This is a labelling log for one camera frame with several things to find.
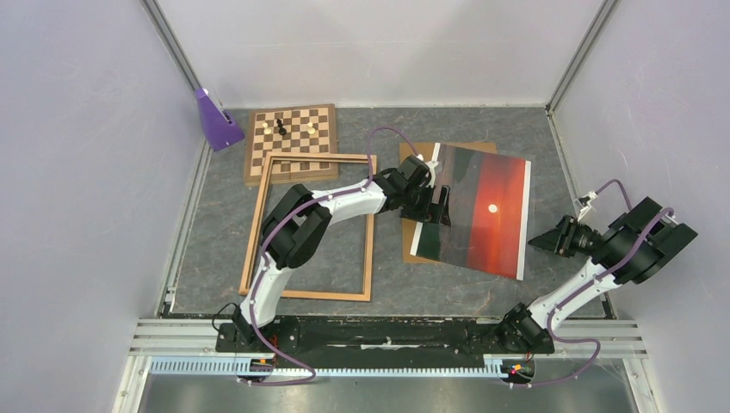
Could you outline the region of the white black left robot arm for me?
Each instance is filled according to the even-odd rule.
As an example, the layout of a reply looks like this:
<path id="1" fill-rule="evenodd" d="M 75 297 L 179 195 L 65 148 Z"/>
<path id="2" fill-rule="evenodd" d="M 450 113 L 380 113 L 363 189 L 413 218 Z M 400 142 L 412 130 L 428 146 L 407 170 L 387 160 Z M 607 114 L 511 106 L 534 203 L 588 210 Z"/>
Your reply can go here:
<path id="1" fill-rule="evenodd" d="M 275 318 L 291 274 L 312 259 L 331 225 L 359 216 L 373 218 L 388 211 L 399 211 L 401 218 L 422 224 L 451 224 L 451 188 L 436 186 L 439 163 L 425 161 L 420 155 L 410 155 L 399 167 L 382 171 L 376 171 L 372 155 L 300 155 L 300 161 L 363 162 L 368 165 L 368 176 L 328 191 L 311 191 L 296 184 L 265 215 L 274 163 L 295 159 L 294 155 L 275 152 L 264 161 L 240 284 L 245 299 L 232 315 L 233 339 L 250 351 L 268 345 L 267 324 Z"/>

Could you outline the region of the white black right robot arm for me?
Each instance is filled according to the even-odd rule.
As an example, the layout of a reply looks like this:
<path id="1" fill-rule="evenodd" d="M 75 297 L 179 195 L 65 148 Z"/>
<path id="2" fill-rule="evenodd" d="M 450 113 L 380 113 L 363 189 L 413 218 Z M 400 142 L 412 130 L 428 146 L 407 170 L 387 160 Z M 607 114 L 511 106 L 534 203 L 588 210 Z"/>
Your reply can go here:
<path id="1" fill-rule="evenodd" d="M 513 307 L 495 327 L 493 341 L 507 353 L 548 354 L 559 341 L 557 329 L 598 296 L 640 284 L 675 258 L 697 232 L 674 218 L 670 207 L 646 197 L 599 233 L 566 215 L 529 245 L 557 256 L 586 257 L 585 264 L 551 293 Z"/>

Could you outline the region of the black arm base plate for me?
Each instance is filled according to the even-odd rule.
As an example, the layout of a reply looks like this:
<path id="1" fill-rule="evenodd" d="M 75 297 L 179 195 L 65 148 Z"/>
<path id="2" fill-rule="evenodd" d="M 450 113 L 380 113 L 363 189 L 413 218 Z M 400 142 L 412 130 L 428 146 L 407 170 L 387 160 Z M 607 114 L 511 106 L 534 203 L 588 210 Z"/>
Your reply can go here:
<path id="1" fill-rule="evenodd" d="M 554 339 L 525 315 L 502 321 L 471 317 L 278 316 L 258 337 L 242 316 L 218 328 L 220 353 L 263 352 L 266 342 L 290 354 L 324 347 L 458 348 L 469 354 L 552 354 Z"/>

